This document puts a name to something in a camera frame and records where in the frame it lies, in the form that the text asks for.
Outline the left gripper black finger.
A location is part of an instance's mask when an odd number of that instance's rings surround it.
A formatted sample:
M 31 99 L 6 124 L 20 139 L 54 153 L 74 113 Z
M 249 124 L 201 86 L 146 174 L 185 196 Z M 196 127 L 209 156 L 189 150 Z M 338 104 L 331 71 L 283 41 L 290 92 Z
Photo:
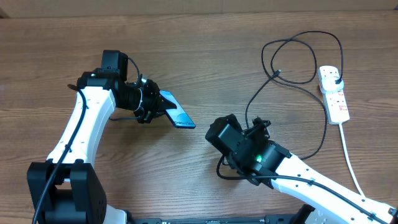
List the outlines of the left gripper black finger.
M 166 99 L 164 96 L 159 96 L 159 107 L 157 109 L 158 113 L 165 113 L 167 110 L 177 109 L 177 105 L 170 100 Z
M 153 119 L 161 117 L 165 114 L 165 111 L 148 111 L 146 116 L 146 122 L 151 122 Z

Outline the Galaxy smartphone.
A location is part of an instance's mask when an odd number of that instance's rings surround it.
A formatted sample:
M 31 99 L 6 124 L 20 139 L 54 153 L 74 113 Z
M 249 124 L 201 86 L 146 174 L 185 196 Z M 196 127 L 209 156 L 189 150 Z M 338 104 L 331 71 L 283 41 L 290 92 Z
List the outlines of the Galaxy smartphone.
M 186 111 L 182 108 L 171 92 L 160 90 L 160 95 L 176 106 L 176 108 L 165 110 L 165 114 L 168 116 L 175 128 L 194 129 L 196 127 L 195 123 L 188 116 Z

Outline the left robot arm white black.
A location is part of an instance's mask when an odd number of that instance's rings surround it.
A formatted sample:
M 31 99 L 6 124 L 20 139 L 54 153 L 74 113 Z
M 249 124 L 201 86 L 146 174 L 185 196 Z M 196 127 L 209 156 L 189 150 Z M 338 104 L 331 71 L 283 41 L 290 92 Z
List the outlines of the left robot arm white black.
M 101 66 L 69 86 L 76 103 L 63 135 L 46 161 L 33 162 L 27 171 L 33 223 L 134 223 L 129 211 L 107 203 L 94 171 L 104 127 L 116 108 L 132 111 L 132 119 L 143 124 L 164 114 L 174 121 L 180 106 L 142 73 L 127 82 L 130 62 L 119 50 L 104 50 Z

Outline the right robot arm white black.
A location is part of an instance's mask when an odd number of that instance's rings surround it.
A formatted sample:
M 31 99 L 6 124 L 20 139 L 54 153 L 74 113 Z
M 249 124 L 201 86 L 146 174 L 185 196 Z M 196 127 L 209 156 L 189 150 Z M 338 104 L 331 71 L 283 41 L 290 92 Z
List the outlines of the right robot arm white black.
M 291 195 L 336 223 L 397 223 L 397 209 L 362 196 L 312 169 L 270 139 L 271 122 L 256 118 L 242 129 L 235 115 L 219 117 L 205 139 L 237 174 L 222 179 L 248 180 Z

